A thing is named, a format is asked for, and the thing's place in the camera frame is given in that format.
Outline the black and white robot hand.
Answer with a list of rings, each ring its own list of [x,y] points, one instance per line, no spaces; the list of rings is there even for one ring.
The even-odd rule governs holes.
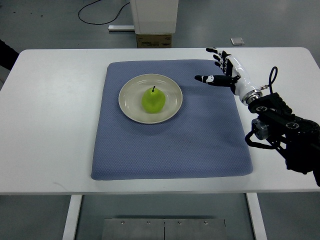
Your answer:
[[[228,87],[243,104],[262,97],[262,91],[252,83],[243,65],[231,54],[217,48],[207,48],[213,54],[214,64],[222,75],[196,75],[195,80],[215,87]]]

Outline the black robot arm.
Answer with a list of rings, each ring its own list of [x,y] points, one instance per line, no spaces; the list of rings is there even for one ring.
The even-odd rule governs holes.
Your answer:
[[[320,183],[320,126],[293,114],[292,109],[272,89],[266,96],[252,100],[248,110],[258,117],[245,136],[248,146],[276,150],[287,170],[306,175],[313,173]]]

